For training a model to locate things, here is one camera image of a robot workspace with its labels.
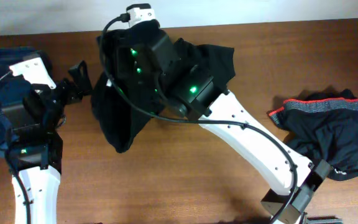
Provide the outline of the black trousers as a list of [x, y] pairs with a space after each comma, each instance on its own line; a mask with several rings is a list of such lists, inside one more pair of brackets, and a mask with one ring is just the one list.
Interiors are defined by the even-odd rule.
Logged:
[[129, 150], [152, 118], [171, 110], [173, 123], [198, 123], [211, 103], [227, 93], [234, 78], [234, 49], [171, 41], [157, 21], [98, 37], [104, 72], [94, 87], [91, 107], [108, 143]]

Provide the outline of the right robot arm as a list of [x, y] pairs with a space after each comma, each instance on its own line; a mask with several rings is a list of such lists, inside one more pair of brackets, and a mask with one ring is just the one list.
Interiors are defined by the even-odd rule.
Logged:
[[330, 170], [295, 152], [260, 124], [227, 88], [232, 48], [172, 41], [162, 29], [128, 29], [106, 44], [114, 82], [131, 108], [159, 118], [157, 102], [179, 123], [198, 124], [251, 164], [270, 189], [261, 203], [272, 223], [309, 223], [306, 208]]

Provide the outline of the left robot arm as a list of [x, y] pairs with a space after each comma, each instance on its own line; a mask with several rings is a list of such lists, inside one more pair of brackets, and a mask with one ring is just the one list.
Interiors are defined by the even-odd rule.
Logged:
[[57, 195], [62, 174], [66, 105], [92, 92], [85, 61], [72, 66], [55, 83], [41, 58], [10, 67], [12, 78], [0, 89], [1, 112], [9, 122], [5, 160], [12, 174], [16, 223], [56, 223]]

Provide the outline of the black shorts with red waistband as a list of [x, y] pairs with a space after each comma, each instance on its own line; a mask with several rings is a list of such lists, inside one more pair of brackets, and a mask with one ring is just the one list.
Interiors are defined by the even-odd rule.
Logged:
[[358, 177], [358, 97], [349, 89], [287, 99], [268, 116], [291, 133], [287, 146], [313, 162], [325, 160], [332, 180]]

